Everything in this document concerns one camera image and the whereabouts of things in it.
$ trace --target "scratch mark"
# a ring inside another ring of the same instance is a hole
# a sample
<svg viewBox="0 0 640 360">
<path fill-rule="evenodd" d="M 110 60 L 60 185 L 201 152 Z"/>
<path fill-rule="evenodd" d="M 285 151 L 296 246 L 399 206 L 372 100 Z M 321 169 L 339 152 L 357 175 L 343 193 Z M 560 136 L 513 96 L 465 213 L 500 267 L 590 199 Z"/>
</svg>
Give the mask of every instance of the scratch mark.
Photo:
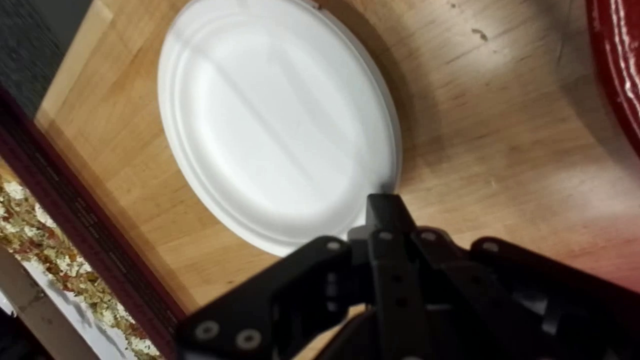
<svg viewBox="0 0 640 360">
<path fill-rule="evenodd" d="M 472 29 L 472 34 L 480 36 L 483 42 L 489 42 L 487 33 L 483 33 L 480 29 Z"/>
<path fill-rule="evenodd" d="M 569 0 L 563 31 L 560 31 L 560 47 L 558 47 L 556 66 L 563 64 L 567 33 L 569 33 L 569 22 L 571 22 L 573 10 L 574 10 L 574 0 Z"/>
</svg>

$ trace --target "paper plate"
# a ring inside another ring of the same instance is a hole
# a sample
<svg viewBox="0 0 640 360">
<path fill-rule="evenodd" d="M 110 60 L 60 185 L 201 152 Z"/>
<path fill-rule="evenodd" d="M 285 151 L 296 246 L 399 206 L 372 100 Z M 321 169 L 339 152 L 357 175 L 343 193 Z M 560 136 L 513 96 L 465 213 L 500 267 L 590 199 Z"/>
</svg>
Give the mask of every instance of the paper plate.
<svg viewBox="0 0 640 360">
<path fill-rule="evenodd" d="M 207 209 L 247 243 L 289 255 L 364 223 L 393 193 L 393 99 L 357 38 L 302 0 L 197 0 L 167 34 L 160 115 Z"/>
</svg>

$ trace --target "wooden surface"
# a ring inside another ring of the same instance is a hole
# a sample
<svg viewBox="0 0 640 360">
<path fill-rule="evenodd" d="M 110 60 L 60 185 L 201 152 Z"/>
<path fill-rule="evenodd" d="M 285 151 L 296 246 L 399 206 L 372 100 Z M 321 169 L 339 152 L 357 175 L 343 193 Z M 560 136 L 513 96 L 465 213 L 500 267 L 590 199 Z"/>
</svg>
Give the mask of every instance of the wooden surface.
<svg viewBox="0 0 640 360">
<path fill-rule="evenodd" d="M 399 193 L 461 243 L 494 234 L 640 291 L 640 164 L 601 96 L 580 0 L 322 0 L 399 105 Z M 274 262 L 186 186 L 157 100 L 183 0 L 95 0 L 38 126 L 186 311 Z"/>
</svg>

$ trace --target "patterned fabric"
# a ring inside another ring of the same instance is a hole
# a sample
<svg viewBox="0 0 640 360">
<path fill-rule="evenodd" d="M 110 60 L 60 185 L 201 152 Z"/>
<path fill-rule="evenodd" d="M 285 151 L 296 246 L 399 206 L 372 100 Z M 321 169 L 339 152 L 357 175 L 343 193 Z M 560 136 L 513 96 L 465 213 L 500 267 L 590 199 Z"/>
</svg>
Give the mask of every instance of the patterned fabric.
<svg viewBox="0 0 640 360">
<path fill-rule="evenodd" d="M 59 45 L 29 0 L 0 0 L 0 85 L 30 118 L 53 85 L 66 47 Z"/>
</svg>

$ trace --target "red plate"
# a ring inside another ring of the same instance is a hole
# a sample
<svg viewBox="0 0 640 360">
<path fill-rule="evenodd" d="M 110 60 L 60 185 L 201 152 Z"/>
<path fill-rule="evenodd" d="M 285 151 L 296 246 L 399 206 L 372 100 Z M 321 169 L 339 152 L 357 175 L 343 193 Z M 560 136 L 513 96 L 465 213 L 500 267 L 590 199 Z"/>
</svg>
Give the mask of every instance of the red plate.
<svg viewBox="0 0 640 360">
<path fill-rule="evenodd" d="M 640 0 L 589 0 L 601 80 L 640 156 Z"/>
</svg>

